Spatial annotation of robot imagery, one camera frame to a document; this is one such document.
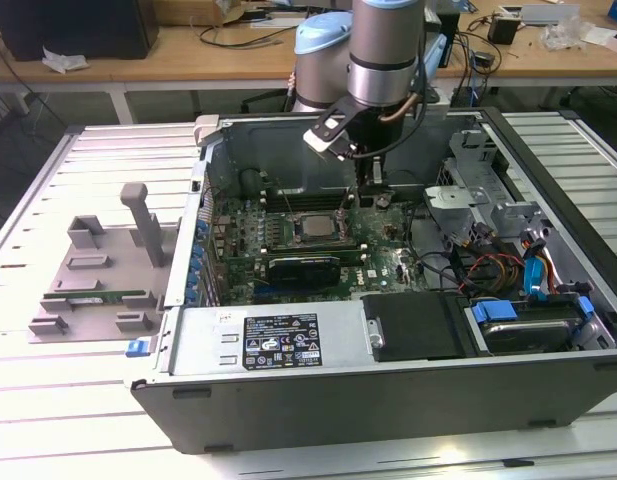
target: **sticker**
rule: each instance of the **sticker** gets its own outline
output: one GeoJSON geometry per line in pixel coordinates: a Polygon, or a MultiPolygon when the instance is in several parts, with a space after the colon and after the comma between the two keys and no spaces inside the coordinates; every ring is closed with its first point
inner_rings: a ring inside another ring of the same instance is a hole
{"type": "Polygon", "coordinates": [[[243,366],[246,370],[321,365],[316,314],[245,318],[243,366]]]}
{"type": "Polygon", "coordinates": [[[99,297],[69,298],[68,303],[71,305],[101,305],[104,300],[99,297]]]}

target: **wooden table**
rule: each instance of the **wooden table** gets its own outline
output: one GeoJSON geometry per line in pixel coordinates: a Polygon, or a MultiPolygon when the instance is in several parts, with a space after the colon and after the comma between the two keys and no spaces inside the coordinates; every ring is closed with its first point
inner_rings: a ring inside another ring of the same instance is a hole
{"type": "MultiPolygon", "coordinates": [[[[607,16],[610,3],[601,0],[566,0],[580,3],[582,16],[598,26],[617,29],[607,16]]],[[[479,12],[463,15],[461,27],[487,15],[501,0],[474,0],[479,12]]],[[[516,4],[540,3],[539,0],[516,4]]],[[[222,29],[217,41],[236,43],[270,33],[240,25],[222,29]]],[[[548,52],[539,42],[539,28],[521,30],[513,45],[501,47],[504,54],[499,71],[489,81],[491,86],[585,86],[617,85],[617,54],[596,45],[585,50],[548,52]]],[[[486,35],[487,27],[475,33],[486,35]]],[[[126,93],[158,90],[230,90],[283,88],[295,61],[293,31],[279,35],[281,43],[254,50],[228,50],[204,45],[189,27],[162,27],[159,39],[144,60],[90,60],[91,68],[61,75],[41,62],[14,62],[17,73],[37,92],[106,92],[110,95],[120,123],[134,123],[126,93]]],[[[475,39],[471,46],[491,49],[475,39]]],[[[440,69],[436,85],[452,91],[463,73],[461,56],[453,53],[448,68],[440,69]]],[[[0,91],[20,93],[18,84],[0,59],[0,91]]]]}

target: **robotic arm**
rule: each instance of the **robotic arm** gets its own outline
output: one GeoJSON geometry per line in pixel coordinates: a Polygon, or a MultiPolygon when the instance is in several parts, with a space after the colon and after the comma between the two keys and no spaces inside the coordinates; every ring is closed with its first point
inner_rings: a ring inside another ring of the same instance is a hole
{"type": "Polygon", "coordinates": [[[424,0],[359,0],[353,15],[353,28],[345,12],[318,15],[299,27],[295,111],[325,109],[304,139],[320,154],[355,161],[358,194],[370,206],[389,192],[386,154],[414,132],[402,135],[406,113],[421,103],[415,129],[423,121],[427,78],[445,37],[426,58],[424,0]]]}

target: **computer case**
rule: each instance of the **computer case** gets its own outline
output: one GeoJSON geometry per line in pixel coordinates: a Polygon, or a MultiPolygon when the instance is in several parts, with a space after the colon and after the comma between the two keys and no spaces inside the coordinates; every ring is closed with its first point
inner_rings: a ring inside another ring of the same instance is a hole
{"type": "Polygon", "coordinates": [[[0,32],[19,61],[43,48],[86,58],[146,58],[159,26],[152,0],[0,0],[0,32]]]}

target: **table leg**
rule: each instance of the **table leg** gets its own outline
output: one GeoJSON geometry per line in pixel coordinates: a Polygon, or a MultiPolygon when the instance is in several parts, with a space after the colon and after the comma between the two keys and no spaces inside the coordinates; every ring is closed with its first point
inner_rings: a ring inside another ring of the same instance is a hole
{"type": "Polygon", "coordinates": [[[8,106],[20,117],[25,117],[30,113],[26,103],[26,93],[4,93],[3,96],[8,106]]]}
{"type": "Polygon", "coordinates": [[[554,97],[558,92],[559,92],[559,87],[548,87],[546,94],[544,95],[541,102],[539,103],[539,108],[550,110],[552,108],[551,105],[553,103],[554,97]]]}
{"type": "Polygon", "coordinates": [[[119,124],[133,125],[137,123],[135,114],[133,113],[132,109],[130,108],[130,104],[128,103],[128,98],[126,98],[126,92],[122,90],[114,90],[108,92],[108,94],[110,95],[112,104],[115,107],[115,112],[117,112],[119,124]]]}
{"type": "Polygon", "coordinates": [[[201,115],[201,102],[199,101],[199,93],[197,90],[190,90],[190,100],[192,102],[192,114],[195,118],[201,115]]]}

